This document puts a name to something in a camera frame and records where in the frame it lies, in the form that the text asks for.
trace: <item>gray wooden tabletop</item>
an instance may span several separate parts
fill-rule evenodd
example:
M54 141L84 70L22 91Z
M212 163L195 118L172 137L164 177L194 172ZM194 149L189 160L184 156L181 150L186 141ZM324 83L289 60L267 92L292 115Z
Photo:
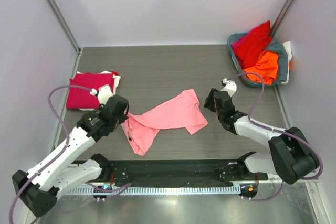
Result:
M99 73L104 70L120 74L117 94L129 100L132 114L142 114L183 90L194 89L209 125L194 135L186 129L161 130L144 156L134 154L119 127L78 159L89 159L95 153L108 159L227 159L238 158L250 151L267 152L266 148L248 138L226 132L216 115L203 108L210 89L220 89L222 79L237 74L225 45L84 48L78 71ZM239 80L237 85L233 103L237 110L247 113L260 89L247 88ZM83 114L67 111L65 122L70 130ZM273 126L284 126L272 88L265 90L253 118Z

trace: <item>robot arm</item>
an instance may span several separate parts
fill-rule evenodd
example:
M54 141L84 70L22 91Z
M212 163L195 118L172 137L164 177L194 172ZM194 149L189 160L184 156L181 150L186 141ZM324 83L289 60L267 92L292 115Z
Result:
M109 135L123 123L128 114L128 101L113 95L109 86L103 86L99 92L93 90L101 103L95 111L82 116L70 133L70 142L64 140L43 161L27 172L18 170L13 176L15 191L18 192L36 173L36 176L21 194L20 198L36 217L46 214L57 200L69 190L94 179L106 180L112 173L109 161L100 154L94 154L84 164L65 171L65 169L86 149L103 136ZM48 164L66 146L58 159L41 173L38 171Z
M220 91L211 89L204 107L216 112L225 130L248 137L270 150L270 154L251 152L238 159L246 173L276 174L286 183L293 184L319 167L317 157L309 148L280 133L288 132L307 142L298 128L280 129L249 119L246 113L236 111L232 104L232 96L237 90L236 83L224 79L222 85L224 88Z

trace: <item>orange cloth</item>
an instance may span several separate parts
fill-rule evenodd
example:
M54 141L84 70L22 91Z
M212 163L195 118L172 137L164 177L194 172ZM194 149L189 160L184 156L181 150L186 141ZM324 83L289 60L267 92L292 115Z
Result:
M256 65L254 67L245 68L243 71L258 73L263 77L265 84L271 85L277 79L279 69L278 59L279 55L275 52L268 50L262 51L259 54ZM261 83L261 79L254 74L248 74L247 77L251 81Z

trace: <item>folded cloth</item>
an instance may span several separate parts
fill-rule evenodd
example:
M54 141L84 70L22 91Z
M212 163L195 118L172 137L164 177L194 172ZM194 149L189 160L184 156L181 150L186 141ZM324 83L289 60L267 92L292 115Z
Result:
M113 94L119 85L120 76L117 72L102 73L80 73L77 72L73 79L70 79L70 85L84 86L89 89L98 90L104 85L109 85ZM70 110L92 110L99 107L97 97L93 96L87 90L70 88L66 108Z
M199 110L200 102L195 90L183 91L142 115L128 114L121 124L134 153L145 155L160 130L186 128L194 134L208 122Z
M291 49L291 46L290 46L290 42L285 42L285 43L282 43L282 45L284 46L284 49L288 55L288 67L287 67L287 79L286 81L282 81L281 83L282 84L287 84L288 81L289 81L289 64L290 64L290 61L292 60L292 49Z
M259 55L254 67L243 69L244 72L258 73L264 79L265 84L271 85L277 79L278 54L265 50ZM248 79L261 83L261 79L254 74L247 74Z
M232 44L233 52L243 69L253 67L257 63L260 53L272 41L272 37L269 36L270 31L270 21L267 21Z
M281 84L283 81L285 82L287 80L287 75L288 75L288 54L286 53L286 50L283 44L277 42L276 40L273 40L265 48L265 50L275 52L279 55L279 59L278 59L279 69L278 69L277 79L274 84Z

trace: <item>gray floor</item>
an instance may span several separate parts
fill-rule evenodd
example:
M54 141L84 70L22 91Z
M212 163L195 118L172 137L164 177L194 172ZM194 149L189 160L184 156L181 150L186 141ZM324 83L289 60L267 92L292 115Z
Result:
M195 89L203 106L212 87L221 88L223 78L237 73L225 45L85 48L78 71L104 70L120 74L122 79L117 93L129 100L133 114L142 114L186 89ZM237 85L234 105L248 112L260 89L247 88L240 81ZM214 113L204 108L201 111L209 121L208 126L192 136L186 129L160 131L145 156L134 154L120 127L81 154L79 159L88 159L94 153L101 153L108 159L238 158L250 151L267 151L252 140L226 132ZM66 125L74 127L83 113L67 111ZM253 117L267 124L284 126L272 88L266 89Z
M258 198L267 198L279 183L260 184ZM92 196L63 196L39 224L317 224L304 183L284 185L267 202L248 202L237 195L124 196L91 202Z

